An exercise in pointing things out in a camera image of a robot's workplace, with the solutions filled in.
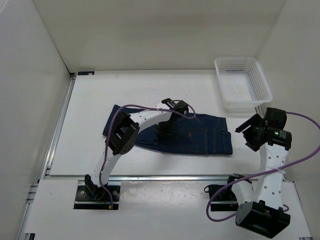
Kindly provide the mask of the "dark blue denim trousers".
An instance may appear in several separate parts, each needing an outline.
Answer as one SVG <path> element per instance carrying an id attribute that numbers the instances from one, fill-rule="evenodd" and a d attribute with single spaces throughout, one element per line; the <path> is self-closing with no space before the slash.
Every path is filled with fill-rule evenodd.
<path id="1" fill-rule="evenodd" d="M 197 114 L 179 116 L 171 134 L 160 137 L 152 125 L 138 134 L 135 145 L 150 151 L 177 155 L 232 155 L 232 135 L 224 117 Z"/>

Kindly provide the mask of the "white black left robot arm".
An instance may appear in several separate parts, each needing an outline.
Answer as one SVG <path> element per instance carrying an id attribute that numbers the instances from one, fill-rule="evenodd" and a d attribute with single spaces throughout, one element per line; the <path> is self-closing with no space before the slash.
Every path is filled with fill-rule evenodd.
<path id="1" fill-rule="evenodd" d="M 153 107 L 134 104 L 121 106 L 111 118 L 102 155 L 93 172 L 84 178 L 87 194 L 95 201 L 108 194 L 110 204 L 112 193 L 107 189 L 109 177 L 121 156 L 129 153 L 134 147 L 138 134 L 149 127 L 159 125 L 161 130 L 168 131 L 180 117 L 187 116 L 191 107 L 183 100 L 162 100 Z"/>

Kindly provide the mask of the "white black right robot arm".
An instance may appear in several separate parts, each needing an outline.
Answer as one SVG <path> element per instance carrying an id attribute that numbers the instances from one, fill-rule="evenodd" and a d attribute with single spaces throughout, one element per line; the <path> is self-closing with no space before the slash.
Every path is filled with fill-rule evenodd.
<path id="1" fill-rule="evenodd" d="M 292 144 L 292 134 L 284 130 L 287 115 L 284 110 L 268 108 L 263 117 L 253 115 L 236 128 L 246 146 L 260 154 L 260 170 L 256 187 L 249 180 L 232 182 L 224 193 L 237 200 L 235 223 L 266 238 L 272 239 L 289 226 L 291 217 L 284 212 L 282 183 L 286 158 Z"/>

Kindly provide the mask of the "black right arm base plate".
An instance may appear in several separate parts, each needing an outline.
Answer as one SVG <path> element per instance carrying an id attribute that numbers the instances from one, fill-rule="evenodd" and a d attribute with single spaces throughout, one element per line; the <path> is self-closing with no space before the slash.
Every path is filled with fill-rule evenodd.
<path id="1" fill-rule="evenodd" d="M 223 185 L 210 184 L 204 187 L 204 192 L 209 194 L 211 198 Z M 228 187 L 220 192 L 211 202 L 210 211 L 211 212 L 232 212 L 238 209 L 239 205 L 235 194 L 232 192 L 231 188 Z"/>

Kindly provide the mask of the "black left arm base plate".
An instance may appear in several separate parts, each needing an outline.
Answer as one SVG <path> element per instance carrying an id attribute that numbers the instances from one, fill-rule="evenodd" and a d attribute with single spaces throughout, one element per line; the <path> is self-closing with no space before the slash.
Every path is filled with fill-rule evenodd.
<path id="1" fill-rule="evenodd" d="M 73 208 L 75 210 L 118 210 L 120 202 L 120 185 L 107 185 L 112 196 L 112 208 L 110 206 L 110 195 L 104 190 L 98 190 L 93 196 L 83 181 L 79 181 L 75 193 Z"/>

